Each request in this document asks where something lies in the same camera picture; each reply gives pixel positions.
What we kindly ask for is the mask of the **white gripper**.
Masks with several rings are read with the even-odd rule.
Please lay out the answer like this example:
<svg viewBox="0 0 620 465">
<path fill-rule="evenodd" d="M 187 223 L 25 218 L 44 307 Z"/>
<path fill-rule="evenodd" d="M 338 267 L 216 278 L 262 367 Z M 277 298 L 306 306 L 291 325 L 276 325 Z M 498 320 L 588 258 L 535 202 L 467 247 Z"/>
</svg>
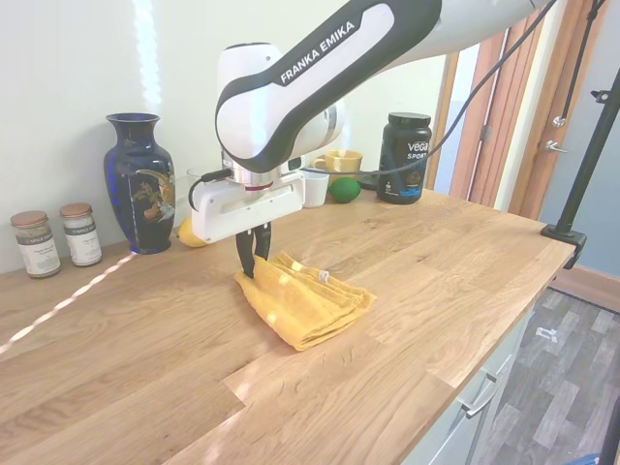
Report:
<svg viewBox="0 0 620 465">
<path fill-rule="evenodd" d="M 254 239 L 255 255 L 267 260 L 271 243 L 270 222 L 302 208 L 305 186 L 302 174 L 292 171 L 259 191 L 247 191 L 243 185 L 228 179 L 201 182 L 190 199 L 194 204 L 193 234 L 206 243 L 235 235 L 242 271 L 253 279 Z"/>
</svg>

